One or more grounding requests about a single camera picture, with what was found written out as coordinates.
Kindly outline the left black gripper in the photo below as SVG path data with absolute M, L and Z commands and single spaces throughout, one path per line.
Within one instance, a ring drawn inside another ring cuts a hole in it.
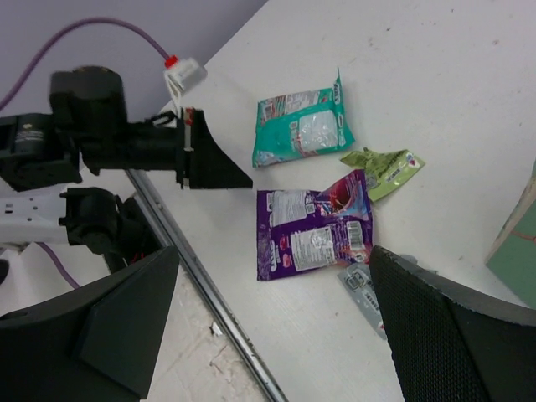
M 167 111 L 129 123 L 115 136 L 82 141 L 84 164 L 95 175 L 102 169 L 172 171 L 176 183 L 183 186 L 186 177 L 191 189 L 253 187 L 252 179 L 212 137 L 202 110 L 184 109 L 183 119 L 192 151 L 185 150 L 183 121 Z

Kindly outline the purple snack packet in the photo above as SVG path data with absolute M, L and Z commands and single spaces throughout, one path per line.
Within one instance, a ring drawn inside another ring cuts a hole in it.
M 256 193 L 257 279 L 369 262 L 373 214 L 365 172 L 355 169 L 328 189 Z

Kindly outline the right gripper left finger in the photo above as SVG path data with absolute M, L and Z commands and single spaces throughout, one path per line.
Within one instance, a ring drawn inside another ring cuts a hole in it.
M 178 274 L 173 246 L 1 317 L 3 401 L 141 401 Z

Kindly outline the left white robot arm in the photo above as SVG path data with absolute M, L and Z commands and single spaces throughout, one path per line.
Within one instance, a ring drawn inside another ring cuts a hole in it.
M 80 170 L 171 171 L 191 189 L 251 188 L 252 179 L 217 145 L 204 113 L 187 108 L 144 121 L 127 119 L 121 77 L 100 66 L 52 74 L 48 114 L 1 120 L 1 177 L 17 192 L 63 184 L 58 223 L 118 271 L 157 248 L 132 202 L 83 188 Z

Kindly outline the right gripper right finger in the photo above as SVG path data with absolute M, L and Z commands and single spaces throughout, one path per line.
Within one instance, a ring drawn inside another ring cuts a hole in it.
M 535 311 L 376 245 L 373 288 L 407 401 L 533 401 Z

